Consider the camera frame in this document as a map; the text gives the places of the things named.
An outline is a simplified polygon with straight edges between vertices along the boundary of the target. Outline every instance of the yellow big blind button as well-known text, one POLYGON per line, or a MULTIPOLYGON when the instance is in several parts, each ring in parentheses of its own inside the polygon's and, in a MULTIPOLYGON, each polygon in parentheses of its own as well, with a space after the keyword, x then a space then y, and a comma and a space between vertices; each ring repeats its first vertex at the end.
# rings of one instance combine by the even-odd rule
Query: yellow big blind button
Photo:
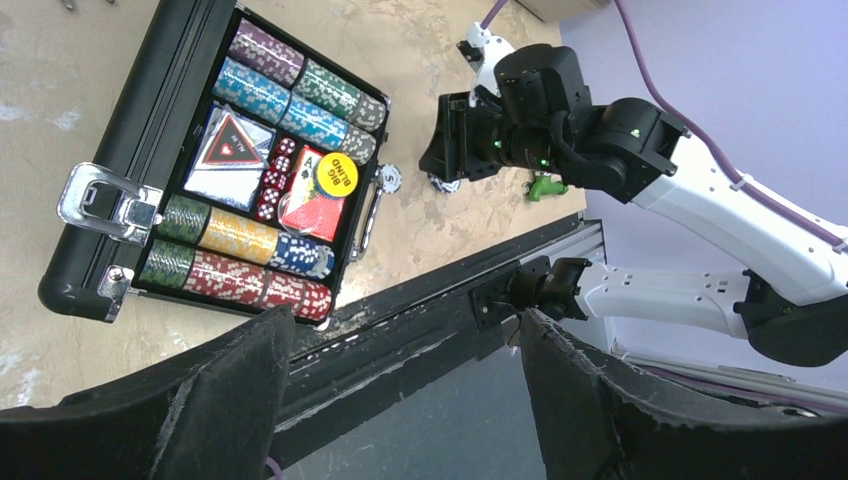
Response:
POLYGON ((330 198, 344 198, 353 193, 359 182, 356 164, 343 153, 331 153, 315 167, 315 186, 330 198))

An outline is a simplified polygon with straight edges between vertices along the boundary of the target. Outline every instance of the poker chip case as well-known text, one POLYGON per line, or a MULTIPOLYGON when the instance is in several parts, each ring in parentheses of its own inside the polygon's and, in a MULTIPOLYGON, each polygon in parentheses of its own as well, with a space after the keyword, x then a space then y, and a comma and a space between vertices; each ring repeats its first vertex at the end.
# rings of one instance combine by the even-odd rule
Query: poker chip case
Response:
MULTIPOLYGON (((335 230, 318 237, 293 231, 282 213, 271 218, 274 202, 288 198, 274 187, 306 171, 298 164, 306 152, 344 153, 358 178, 374 178, 390 105, 379 89, 233 0, 162 1, 95 158, 75 167, 60 199, 69 225, 39 285, 42 303, 112 322, 135 293, 246 316, 288 304, 302 323, 322 323, 370 184, 335 204, 335 230), (241 132, 252 156, 267 155, 263 171, 198 166, 212 158, 204 145, 218 148, 206 138, 222 116, 238 124, 223 134, 241 132), (270 144, 251 144, 270 135, 270 144), (278 144, 287 154, 295 148, 290 160, 277 155, 278 144), (228 175, 218 183, 257 183, 239 198, 215 195, 210 172, 228 175)), ((242 145, 225 147, 219 156, 242 145)))

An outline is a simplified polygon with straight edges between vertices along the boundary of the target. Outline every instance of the table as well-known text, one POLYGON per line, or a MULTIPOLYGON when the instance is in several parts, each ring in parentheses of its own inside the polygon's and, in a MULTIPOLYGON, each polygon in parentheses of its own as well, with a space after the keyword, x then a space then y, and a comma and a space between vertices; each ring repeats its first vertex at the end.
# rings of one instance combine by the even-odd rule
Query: table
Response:
MULTIPOLYGON (((48 406, 63 396, 137 371, 214 338, 241 317, 131 298, 113 325, 61 317, 41 306, 36 287, 62 223, 55 207, 70 168, 88 161, 156 7, 78 0, 17 0, 0 7, 0 408, 48 406)), ((418 172, 435 126, 436 98, 466 90, 471 72, 455 43, 490 2, 429 0, 254 0, 245 4, 393 100, 391 139, 381 162, 404 175, 386 197, 367 255, 348 269, 340 305, 585 208, 580 191, 529 204, 528 172, 504 171, 445 196, 418 172)), ((544 25, 509 5, 493 24, 516 46, 559 43, 544 25)))

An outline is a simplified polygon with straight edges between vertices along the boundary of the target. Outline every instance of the bolt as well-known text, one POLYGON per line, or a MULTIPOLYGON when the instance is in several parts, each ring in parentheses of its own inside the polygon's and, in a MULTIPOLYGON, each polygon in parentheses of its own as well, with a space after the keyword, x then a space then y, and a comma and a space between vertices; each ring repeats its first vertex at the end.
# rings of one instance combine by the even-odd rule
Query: bolt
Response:
POLYGON ((114 267, 109 269, 109 279, 115 282, 119 282, 124 279, 124 271, 119 267, 114 267))

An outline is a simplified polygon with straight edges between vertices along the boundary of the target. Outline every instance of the white wall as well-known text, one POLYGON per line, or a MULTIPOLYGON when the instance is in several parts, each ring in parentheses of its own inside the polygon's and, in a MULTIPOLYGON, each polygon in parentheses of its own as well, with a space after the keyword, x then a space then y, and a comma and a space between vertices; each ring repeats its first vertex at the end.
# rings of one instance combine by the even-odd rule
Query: white wall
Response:
MULTIPOLYGON (((627 0, 660 92, 698 122, 742 171, 802 207, 848 224, 848 2, 844 0, 627 0)), ((567 19, 596 104, 650 98, 614 6, 567 19)), ((631 268, 741 268, 663 218, 589 194, 610 263, 631 268)), ((848 355, 803 369, 768 360, 747 342, 710 331, 617 319, 627 350, 704 365, 791 375, 848 391, 848 355)))

